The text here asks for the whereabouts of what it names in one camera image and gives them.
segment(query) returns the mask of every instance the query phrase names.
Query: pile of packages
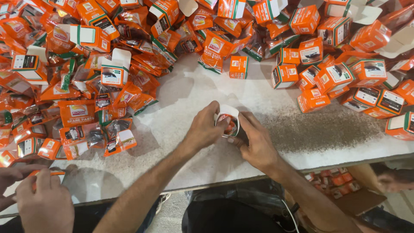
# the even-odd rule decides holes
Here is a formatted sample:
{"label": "pile of packages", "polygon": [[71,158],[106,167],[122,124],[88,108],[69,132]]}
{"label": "pile of packages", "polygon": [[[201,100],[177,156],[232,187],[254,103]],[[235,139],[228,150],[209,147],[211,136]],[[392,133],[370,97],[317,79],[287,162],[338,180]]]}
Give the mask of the pile of packages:
{"label": "pile of packages", "polygon": [[346,167],[312,172],[305,175],[305,178],[317,190],[335,199],[361,189]]}
{"label": "pile of packages", "polygon": [[[157,102],[158,79],[189,53],[219,74],[231,59],[229,76],[239,79],[247,77],[249,57],[276,60],[274,88],[299,86],[304,113],[343,94],[342,105],[379,119],[414,104],[414,4],[407,0],[0,3],[5,167],[136,146],[132,115]],[[233,56],[239,51],[248,57]]]}

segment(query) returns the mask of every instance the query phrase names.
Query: plastic packet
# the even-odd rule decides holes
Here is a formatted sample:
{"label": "plastic packet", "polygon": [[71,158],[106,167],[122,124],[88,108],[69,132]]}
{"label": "plastic packet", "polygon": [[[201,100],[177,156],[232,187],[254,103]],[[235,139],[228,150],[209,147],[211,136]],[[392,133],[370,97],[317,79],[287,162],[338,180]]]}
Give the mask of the plastic packet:
{"label": "plastic packet", "polygon": [[96,122],[94,100],[59,101],[58,106],[64,127]]}
{"label": "plastic packet", "polygon": [[223,72],[223,57],[230,52],[233,44],[214,32],[207,31],[205,45],[204,53],[199,58],[198,63],[206,69],[221,74]]}
{"label": "plastic packet", "polygon": [[89,148],[105,148],[106,138],[99,123],[59,129],[67,160],[75,159]]}
{"label": "plastic packet", "polygon": [[104,157],[117,154],[137,145],[137,141],[130,130],[131,126],[131,118],[114,120],[106,126],[109,139]]}
{"label": "plastic packet", "polygon": [[202,30],[213,27],[214,11],[199,4],[198,8],[188,18],[193,30]]}

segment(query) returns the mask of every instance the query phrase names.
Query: box flap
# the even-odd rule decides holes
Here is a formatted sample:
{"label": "box flap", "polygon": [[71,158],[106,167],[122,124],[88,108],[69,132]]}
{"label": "box flap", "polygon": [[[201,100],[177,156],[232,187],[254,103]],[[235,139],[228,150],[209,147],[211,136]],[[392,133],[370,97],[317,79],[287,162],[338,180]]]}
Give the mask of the box flap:
{"label": "box flap", "polygon": [[198,4],[194,0],[178,0],[178,8],[183,12],[185,16],[189,17],[192,13],[194,13],[195,10],[197,10]]}
{"label": "box flap", "polygon": [[360,215],[383,203],[386,196],[378,195],[362,188],[356,192],[332,200],[343,212],[351,215]]}
{"label": "box flap", "polygon": [[42,47],[38,47],[38,46],[34,46],[34,45],[29,45],[27,47],[26,55],[38,55],[39,60],[41,62],[43,62],[43,63],[48,62],[48,60],[46,58],[46,48],[42,48]]}

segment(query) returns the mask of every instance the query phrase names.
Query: person's arm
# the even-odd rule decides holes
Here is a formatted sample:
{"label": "person's arm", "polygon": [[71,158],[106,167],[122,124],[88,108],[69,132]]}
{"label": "person's arm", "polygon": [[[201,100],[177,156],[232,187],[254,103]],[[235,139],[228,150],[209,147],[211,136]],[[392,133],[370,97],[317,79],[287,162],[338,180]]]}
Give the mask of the person's arm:
{"label": "person's arm", "polygon": [[240,113],[239,121],[247,134],[249,146],[239,138],[230,138],[229,142],[240,149],[242,157],[253,167],[288,190],[320,232],[361,232],[329,198],[280,157],[273,146],[269,131],[251,112]]}
{"label": "person's arm", "polygon": [[159,194],[178,170],[198,151],[212,145],[223,135],[230,118],[227,117],[214,126],[214,114],[218,111],[219,103],[213,101],[198,112],[184,140],[118,198],[94,233],[136,232]]}

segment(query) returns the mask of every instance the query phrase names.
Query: left hand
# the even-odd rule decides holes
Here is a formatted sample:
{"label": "left hand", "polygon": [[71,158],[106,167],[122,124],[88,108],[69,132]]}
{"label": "left hand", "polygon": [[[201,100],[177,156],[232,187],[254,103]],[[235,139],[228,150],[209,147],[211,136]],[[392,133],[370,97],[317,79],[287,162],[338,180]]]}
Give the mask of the left hand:
{"label": "left hand", "polygon": [[194,153],[215,143],[229,126],[230,117],[226,117],[214,126],[214,114],[219,113],[220,104],[211,102],[194,117],[193,123],[185,136],[183,143],[191,147]]}
{"label": "left hand", "polygon": [[40,164],[30,164],[21,167],[0,167],[0,211],[3,211],[16,203],[16,201],[13,200],[15,194],[8,197],[3,195],[6,189],[12,186],[16,181],[26,178],[31,172],[43,168],[47,167]]}

